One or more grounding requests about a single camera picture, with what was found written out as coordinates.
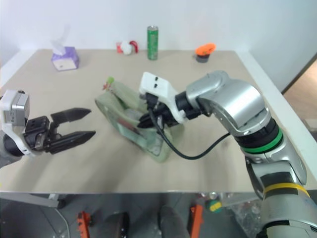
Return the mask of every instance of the white tissue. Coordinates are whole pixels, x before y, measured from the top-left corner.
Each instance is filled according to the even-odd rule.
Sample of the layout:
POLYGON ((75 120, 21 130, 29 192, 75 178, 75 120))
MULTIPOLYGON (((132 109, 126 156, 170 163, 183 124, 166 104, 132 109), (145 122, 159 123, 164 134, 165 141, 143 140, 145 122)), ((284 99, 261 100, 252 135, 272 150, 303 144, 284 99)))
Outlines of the white tissue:
POLYGON ((51 40, 51 44, 53 47, 53 53, 59 56, 63 56, 66 54, 65 47, 61 44, 61 42, 51 40))

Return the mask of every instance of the purple tissue box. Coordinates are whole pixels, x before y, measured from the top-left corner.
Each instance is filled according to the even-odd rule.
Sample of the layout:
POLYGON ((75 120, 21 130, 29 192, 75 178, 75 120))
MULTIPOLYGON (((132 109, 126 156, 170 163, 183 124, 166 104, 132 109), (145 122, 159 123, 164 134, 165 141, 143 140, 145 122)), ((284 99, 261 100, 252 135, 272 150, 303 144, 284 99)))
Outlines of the purple tissue box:
POLYGON ((75 47, 65 47, 66 53, 62 56, 53 54, 52 63, 58 71, 77 69, 79 58, 75 47))

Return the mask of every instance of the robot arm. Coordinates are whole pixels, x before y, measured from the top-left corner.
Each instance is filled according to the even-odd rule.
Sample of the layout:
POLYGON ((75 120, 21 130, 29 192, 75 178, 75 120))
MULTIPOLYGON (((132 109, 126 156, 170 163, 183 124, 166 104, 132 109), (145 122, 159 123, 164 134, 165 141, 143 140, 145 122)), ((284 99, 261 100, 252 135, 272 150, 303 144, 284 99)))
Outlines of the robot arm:
MULTIPOLYGON (((306 168, 252 85, 216 71, 178 94, 168 81, 145 72, 140 93, 161 124, 214 114, 235 138, 254 190, 263 199, 259 237, 317 237, 317 208, 303 188, 306 168)), ((140 118, 139 127, 153 125, 148 114, 140 118)))
POLYGON ((16 162, 23 155, 37 156, 43 151, 55 154, 88 141, 94 131, 78 131, 68 135, 57 133, 59 124, 78 120, 90 110, 73 108, 28 119, 29 96, 22 91, 7 90, 0 99, 0 168, 16 162))

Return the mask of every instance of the soda can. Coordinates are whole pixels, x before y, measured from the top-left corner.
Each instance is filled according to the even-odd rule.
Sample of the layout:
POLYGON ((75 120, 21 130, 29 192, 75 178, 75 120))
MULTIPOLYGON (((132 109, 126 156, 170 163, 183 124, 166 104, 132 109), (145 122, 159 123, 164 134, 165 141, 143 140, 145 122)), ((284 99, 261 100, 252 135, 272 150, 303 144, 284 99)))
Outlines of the soda can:
POLYGON ((148 26, 148 59, 158 59, 159 46, 159 28, 157 26, 148 26))

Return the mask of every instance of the orange clamp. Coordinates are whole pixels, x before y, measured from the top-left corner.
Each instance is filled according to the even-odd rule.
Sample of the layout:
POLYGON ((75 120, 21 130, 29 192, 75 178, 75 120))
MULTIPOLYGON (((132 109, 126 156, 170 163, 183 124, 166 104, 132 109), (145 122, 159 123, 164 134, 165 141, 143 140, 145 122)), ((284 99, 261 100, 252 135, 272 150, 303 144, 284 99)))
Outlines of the orange clamp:
POLYGON ((90 238, 88 226, 91 221, 90 214, 86 212, 80 212, 77 215, 77 223, 78 223, 78 230, 80 232, 81 238, 90 238))
POLYGON ((190 208, 193 225, 191 227, 190 238, 199 238, 200 226, 203 221, 203 207, 196 205, 190 208))

